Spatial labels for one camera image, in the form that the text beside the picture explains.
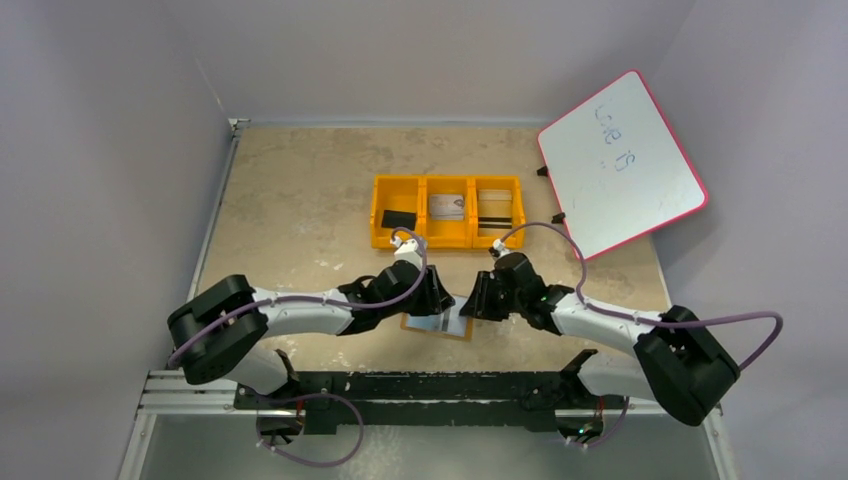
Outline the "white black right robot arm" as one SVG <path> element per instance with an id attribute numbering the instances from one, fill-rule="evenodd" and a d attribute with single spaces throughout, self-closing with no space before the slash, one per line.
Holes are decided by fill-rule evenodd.
<path id="1" fill-rule="evenodd" d="M 611 348 L 611 355 L 583 351 L 564 367 L 566 391 L 654 401 L 689 426 L 703 422 L 741 373 L 689 309 L 673 306 L 636 320 L 622 307 L 592 305 L 571 287 L 545 283 L 518 252 L 478 273 L 460 313 L 490 321 L 517 314 L 537 330 Z"/>

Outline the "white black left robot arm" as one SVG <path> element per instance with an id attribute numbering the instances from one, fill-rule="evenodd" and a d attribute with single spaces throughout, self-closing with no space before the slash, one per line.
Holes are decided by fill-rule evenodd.
<path id="1" fill-rule="evenodd" d="M 191 385 L 226 379 L 269 395 L 287 388 L 296 373 L 285 353 L 260 347 L 264 338 L 355 335 L 395 315 L 436 315 L 454 304 L 434 266 L 419 269 L 403 260 L 310 294 L 260 289 L 234 274 L 168 317 L 175 347 L 168 365 L 182 369 Z"/>

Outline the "striped card in holder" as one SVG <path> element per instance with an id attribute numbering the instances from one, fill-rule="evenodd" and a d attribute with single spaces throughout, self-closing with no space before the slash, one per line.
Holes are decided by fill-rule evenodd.
<path id="1" fill-rule="evenodd" d="M 457 332 L 458 317 L 455 313 L 446 311 L 441 316 L 440 331 L 445 334 L 455 335 Z"/>

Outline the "black card in bin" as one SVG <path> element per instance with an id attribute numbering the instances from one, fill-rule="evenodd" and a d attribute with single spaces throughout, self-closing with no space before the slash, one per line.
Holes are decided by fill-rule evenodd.
<path id="1" fill-rule="evenodd" d="M 380 227 L 390 230 L 405 228 L 414 231 L 416 224 L 417 214 L 415 212 L 387 209 L 382 212 Z"/>

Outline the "silver striped card middle bin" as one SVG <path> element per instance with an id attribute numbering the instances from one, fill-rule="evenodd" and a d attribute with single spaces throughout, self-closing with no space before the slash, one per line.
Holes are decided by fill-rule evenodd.
<path id="1" fill-rule="evenodd" d="M 463 221 L 465 219 L 465 197 L 461 194 L 429 195 L 428 213 L 435 221 Z"/>

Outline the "yellow plastic sorting bin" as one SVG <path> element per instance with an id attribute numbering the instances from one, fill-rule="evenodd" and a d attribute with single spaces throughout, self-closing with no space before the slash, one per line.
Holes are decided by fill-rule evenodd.
<path id="1" fill-rule="evenodd" d="M 408 228 L 436 249 L 487 249 L 526 222 L 516 176 L 381 175 L 370 212 L 371 246 Z"/>

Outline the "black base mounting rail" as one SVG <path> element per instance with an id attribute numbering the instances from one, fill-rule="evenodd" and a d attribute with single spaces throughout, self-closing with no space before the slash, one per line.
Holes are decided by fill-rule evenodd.
<path id="1" fill-rule="evenodd" d="M 238 385 L 238 410 L 289 410 L 306 433 L 329 435 L 342 425 L 517 427 L 578 440 L 600 435 L 603 416 L 621 396 L 596 396 L 579 385 L 580 352 L 558 371 L 416 372 L 302 371 L 269 395 Z"/>

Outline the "white board with pink frame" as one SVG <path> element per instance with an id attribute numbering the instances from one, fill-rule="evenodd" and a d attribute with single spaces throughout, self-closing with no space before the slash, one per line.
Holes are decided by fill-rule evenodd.
<path id="1" fill-rule="evenodd" d="M 638 70 L 543 128 L 537 143 L 563 223 L 585 259 L 708 204 L 706 186 Z"/>

